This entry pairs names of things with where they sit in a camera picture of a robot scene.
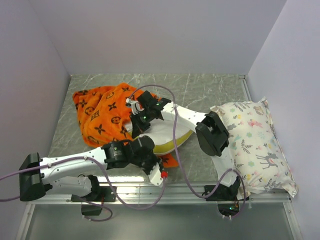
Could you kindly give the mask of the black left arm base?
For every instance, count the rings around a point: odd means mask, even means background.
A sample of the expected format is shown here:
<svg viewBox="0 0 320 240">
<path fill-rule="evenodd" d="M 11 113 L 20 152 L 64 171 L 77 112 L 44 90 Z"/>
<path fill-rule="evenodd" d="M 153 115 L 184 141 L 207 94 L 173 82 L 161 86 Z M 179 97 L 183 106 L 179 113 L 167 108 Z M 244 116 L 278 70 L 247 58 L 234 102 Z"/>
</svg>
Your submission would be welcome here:
<svg viewBox="0 0 320 240">
<path fill-rule="evenodd" d="M 115 193 L 110 187 L 101 187 L 97 192 L 89 193 L 86 196 L 71 195 L 72 203 L 80 203 L 81 215 L 91 222 L 104 222 L 113 217 L 113 211 L 106 203 L 113 203 L 116 200 Z"/>
</svg>

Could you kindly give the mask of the orange patterned pillowcase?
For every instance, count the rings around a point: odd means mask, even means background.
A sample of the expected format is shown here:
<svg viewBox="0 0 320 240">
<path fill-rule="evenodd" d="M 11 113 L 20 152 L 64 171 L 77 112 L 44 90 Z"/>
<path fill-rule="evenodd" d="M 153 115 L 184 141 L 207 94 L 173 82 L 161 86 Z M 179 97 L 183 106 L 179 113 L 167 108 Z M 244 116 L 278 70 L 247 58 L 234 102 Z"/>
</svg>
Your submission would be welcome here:
<svg viewBox="0 0 320 240">
<path fill-rule="evenodd" d="M 126 106 L 127 98 L 135 100 L 143 91 L 120 83 L 76 91 L 72 95 L 77 122 L 84 143 L 92 148 L 110 142 L 133 140 L 125 124 L 130 123 L 132 110 Z"/>
</svg>

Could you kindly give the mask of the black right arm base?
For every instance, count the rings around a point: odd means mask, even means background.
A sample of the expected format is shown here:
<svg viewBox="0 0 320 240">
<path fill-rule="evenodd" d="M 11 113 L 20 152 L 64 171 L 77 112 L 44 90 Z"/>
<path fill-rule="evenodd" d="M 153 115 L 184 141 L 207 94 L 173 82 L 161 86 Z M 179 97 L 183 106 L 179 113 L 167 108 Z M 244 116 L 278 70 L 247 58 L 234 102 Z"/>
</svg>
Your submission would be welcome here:
<svg viewBox="0 0 320 240">
<path fill-rule="evenodd" d="M 216 191 L 205 200 L 207 202 L 230 202 L 219 203 L 217 208 L 222 217 L 234 218 L 240 212 L 240 204 L 237 197 L 239 187 L 239 182 L 235 182 L 229 187 L 220 184 Z"/>
</svg>

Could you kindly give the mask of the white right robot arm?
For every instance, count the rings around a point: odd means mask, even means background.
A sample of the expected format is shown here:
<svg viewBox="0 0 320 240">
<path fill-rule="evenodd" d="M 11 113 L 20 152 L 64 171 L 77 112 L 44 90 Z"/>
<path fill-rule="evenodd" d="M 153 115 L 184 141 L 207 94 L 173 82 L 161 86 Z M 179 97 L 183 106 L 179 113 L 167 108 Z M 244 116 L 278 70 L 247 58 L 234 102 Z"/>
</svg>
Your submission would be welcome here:
<svg viewBox="0 0 320 240">
<path fill-rule="evenodd" d="M 133 138 L 147 131 L 154 119 L 173 122 L 174 128 L 182 126 L 193 131 L 201 150 L 210 156 L 214 163 L 222 185 L 221 196 L 231 200 L 238 194 L 238 188 L 234 184 L 237 173 L 233 171 L 229 148 L 230 134 L 217 113 L 192 111 L 167 98 L 156 99 L 149 91 L 144 91 L 136 100 L 131 95 L 125 104 L 130 106 L 132 111 L 130 120 Z"/>
</svg>

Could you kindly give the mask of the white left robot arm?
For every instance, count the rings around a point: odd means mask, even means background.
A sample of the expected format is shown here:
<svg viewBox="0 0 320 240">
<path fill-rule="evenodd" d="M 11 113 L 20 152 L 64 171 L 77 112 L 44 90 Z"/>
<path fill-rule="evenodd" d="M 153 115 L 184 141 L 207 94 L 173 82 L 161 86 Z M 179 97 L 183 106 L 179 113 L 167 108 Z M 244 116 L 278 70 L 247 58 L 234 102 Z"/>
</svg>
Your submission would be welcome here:
<svg viewBox="0 0 320 240">
<path fill-rule="evenodd" d="M 113 141 L 87 152 L 61 157 L 29 154 L 19 168 L 19 199 L 30 202 L 46 194 L 68 194 L 96 201 L 101 195 L 95 176 L 77 176 L 89 171 L 122 169 L 134 165 L 143 170 L 150 183 L 160 187 L 163 164 L 148 136 L 135 140 Z"/>
</svg>

